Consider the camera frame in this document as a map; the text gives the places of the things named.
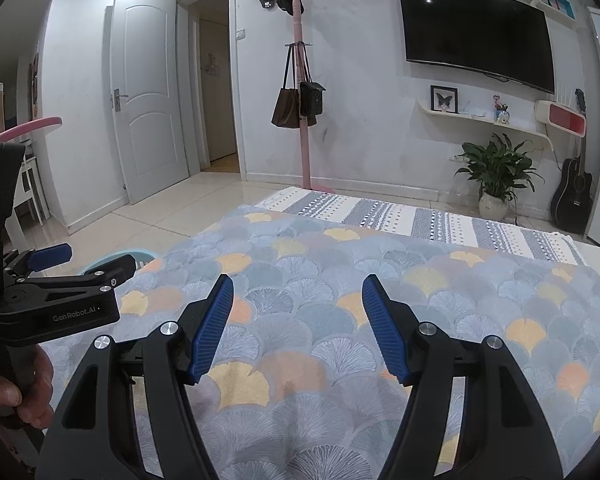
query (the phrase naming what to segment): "striped rug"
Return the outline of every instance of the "striped rug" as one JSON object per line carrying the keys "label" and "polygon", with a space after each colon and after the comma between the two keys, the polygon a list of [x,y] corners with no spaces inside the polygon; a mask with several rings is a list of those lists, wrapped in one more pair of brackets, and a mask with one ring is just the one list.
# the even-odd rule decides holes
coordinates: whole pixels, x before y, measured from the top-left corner
{"label": "striped rug", "polygon": [[570,236],[543,233],[424,207],[322,193],[298,187],[283,189],[260,202],[258,207],[425,240],[480,247],[534,260],[570,265],[586,264]]}

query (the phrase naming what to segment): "human hand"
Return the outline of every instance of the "human hand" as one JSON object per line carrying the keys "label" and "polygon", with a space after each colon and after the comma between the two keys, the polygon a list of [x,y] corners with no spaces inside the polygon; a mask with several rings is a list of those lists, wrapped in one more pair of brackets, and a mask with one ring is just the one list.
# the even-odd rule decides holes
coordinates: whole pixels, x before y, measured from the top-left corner
{"label": "human hand", "polygon": [[36,357],[33,365],[36,381],[24,399],[15,384],[0,376],[0,404],[17,407],[18,416],[23,422],[39,430],[44,430],[49,427],[51,418],[54,416],[54,410],[49,405],[54,392],[51,383],[54,367],[46,352],[39,345],[36,345]]}

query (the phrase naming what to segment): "black guitar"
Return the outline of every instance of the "black guitar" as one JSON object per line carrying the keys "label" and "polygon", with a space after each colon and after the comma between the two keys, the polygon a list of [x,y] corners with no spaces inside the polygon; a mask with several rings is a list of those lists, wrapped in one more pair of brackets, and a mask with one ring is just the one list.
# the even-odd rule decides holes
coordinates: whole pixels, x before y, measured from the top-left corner
{"label": "black guitar", "polygon": [[[587,113],[584,92],[576,90],[578,108],[583,115]],[[583,234],[593,200],[591,199],[591,174],[584,171],[587,155],[587,137],[580,140],[580,156],[568,158],[562,165],[562,179],[558,191],[551,200],[551,216],[554,224],[563,231]]]}

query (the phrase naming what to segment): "tiled floor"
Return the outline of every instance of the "tiled floor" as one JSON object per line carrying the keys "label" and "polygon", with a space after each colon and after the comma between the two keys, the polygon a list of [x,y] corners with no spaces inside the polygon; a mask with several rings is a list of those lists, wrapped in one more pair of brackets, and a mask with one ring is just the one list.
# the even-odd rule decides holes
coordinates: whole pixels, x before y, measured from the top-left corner
{"label": "tiled floor", "polygon": [[[71,236],[55,219],[47,221],[43,227],[33,222],[24,224],[23,229],[31,245],[36,248],[69,243],[74,257],[52,272],[75,274],[115,251],[136,248],[165,253],[179,241],[199,233],[239,205],[254,205],[285,187],[282,184],[241,182],[239,173],[199,173],[142,202],[122,206]],[[397,196],[336,191],[351,196],[478,216],[477,206],[471,208]],[[513,217],[507,219],[510,222],[513,220]],[[541,231],[556,230],[549,222],[534,218],[519,216],[518,224]]]}

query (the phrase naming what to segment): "television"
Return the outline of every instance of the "television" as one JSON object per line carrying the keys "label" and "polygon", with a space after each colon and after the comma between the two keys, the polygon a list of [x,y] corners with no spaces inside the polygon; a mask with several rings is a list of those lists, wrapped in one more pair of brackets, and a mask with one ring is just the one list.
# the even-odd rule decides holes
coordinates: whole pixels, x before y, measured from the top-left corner
{"label": "television", "polygon": [[542,10],[517,0],[400,0],[407,60],[555,92]]}

